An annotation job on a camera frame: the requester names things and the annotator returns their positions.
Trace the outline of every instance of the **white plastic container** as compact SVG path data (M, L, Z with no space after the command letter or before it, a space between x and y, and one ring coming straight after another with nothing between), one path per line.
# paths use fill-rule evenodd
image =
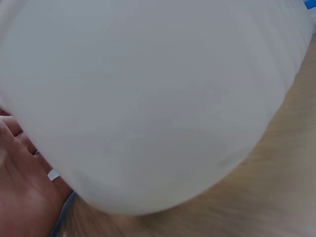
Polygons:
M247 156L312 32L301 0L2 0L1 103L88 203L156 212Z

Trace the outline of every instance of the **wooden surface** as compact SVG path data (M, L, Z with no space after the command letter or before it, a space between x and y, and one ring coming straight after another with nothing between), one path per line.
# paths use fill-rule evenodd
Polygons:
M316 237L316 39L265 135L222 182L138 218L108 216L77 199L61 236Z

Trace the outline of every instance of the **finger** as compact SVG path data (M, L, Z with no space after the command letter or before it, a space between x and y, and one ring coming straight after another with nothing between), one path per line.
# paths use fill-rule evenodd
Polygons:
M19 135L17 135L16 138L20 140L20 142L28 149L28 151L31 154L35 154L37 149L32 144L32 142L30 141L30 139L27 137L27 135L24 132L22 132Z
M61 194L63 202L65 202L73 190L69 187L68 184L66 184L66 182L60 176L55 178L52 181L52 183L55 185L55 187Z
M34 157L38 160L40 165L43 167L46 174L48 174L52 170L52 167L50 166L50 164L44 159L44 157L40 153L36 153Z
M0 116L0 120L9 128L13 136L17 136L22 132L20 125L12 116Z
M0 109L0 116L10 116L10 114L8 114L6 111L4 111L3 109Z

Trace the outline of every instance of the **hand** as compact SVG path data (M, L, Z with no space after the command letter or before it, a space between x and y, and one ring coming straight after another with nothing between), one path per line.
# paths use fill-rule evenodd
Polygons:
M46 237L54 227L71 188L11 116L0 117L0 235Z

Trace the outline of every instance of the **blue object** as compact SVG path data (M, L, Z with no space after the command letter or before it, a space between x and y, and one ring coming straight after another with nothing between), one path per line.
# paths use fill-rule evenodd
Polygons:
M307 9L316 7L316 0L308 0L305 2Z
M66 212L68 210L69 204L72 202L72 200L77 196L77 194L75 192L73 192L72 194L70 194L70 196L68 197L68 199L66 200L66 202L64 203L63 209L60 212L59 218L57 220L57 223L55 225L55 227L53 228L52 232L50 233L49 237L56 237L61 223L63 222Z

